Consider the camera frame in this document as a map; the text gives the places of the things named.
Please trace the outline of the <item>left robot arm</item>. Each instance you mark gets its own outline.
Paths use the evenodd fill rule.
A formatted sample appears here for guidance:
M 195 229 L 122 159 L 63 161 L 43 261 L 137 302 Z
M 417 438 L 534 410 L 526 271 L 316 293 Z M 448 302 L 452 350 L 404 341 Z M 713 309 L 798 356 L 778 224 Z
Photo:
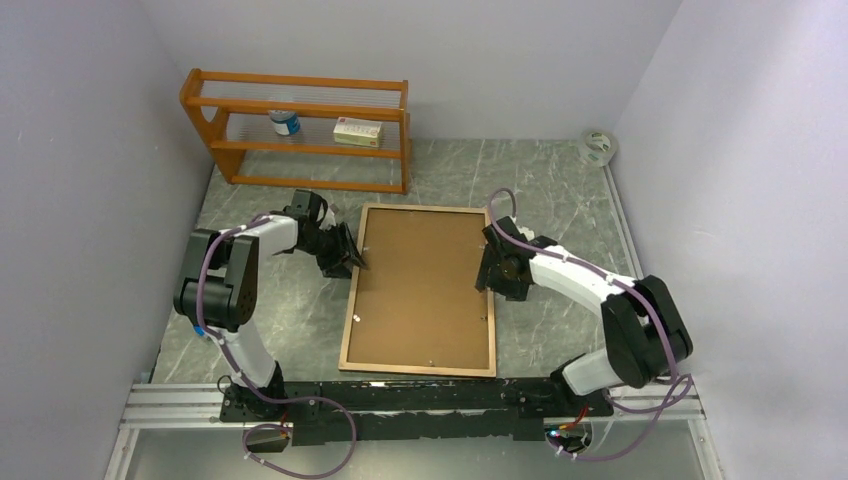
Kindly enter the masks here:
M 289 205 L 246 224 L 193 231 L 173 297 L 175 311 L 217 345 L 234 387 L 248 391 L 246 405 L 262 420 L 277 418 L 287 395 L 282 369 L 252 322 L 259 264 L 296 251 L 312 256 L 326 278 L 349 279 L 367 265 L 327 200 L 298 189 Z

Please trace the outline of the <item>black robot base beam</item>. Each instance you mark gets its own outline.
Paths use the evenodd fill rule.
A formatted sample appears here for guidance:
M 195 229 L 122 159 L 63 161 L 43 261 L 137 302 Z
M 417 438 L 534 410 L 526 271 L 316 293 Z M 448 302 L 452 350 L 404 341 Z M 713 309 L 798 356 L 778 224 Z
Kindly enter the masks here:
M 560 422 L 609 417 L 601 392 L 573 396 L 550 377 L 285 382 L 280 403 L 233 384 L 223 390 L 225 424 L 287 424 L 296 446 L 421 438 L 506 436 L 533 441 Z

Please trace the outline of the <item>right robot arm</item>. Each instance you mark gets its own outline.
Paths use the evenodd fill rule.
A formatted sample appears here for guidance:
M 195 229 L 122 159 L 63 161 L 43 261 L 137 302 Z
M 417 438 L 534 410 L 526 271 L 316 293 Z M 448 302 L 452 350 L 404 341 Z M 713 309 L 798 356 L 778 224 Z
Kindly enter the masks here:
M 604 346 L 558 367 L 549 392 L 553 408 L 572 415 L 589 395 L 610 387 L 642 388 L 679 375 L 693 342 L 666 283 L 614 274 L 581 259 L 556 241 L 528 239 L 502 217 L 483 231 L 486 245 L 475 282 L 508 301 L 526 300 L 533 286 L 559 293 L 601 320 Z

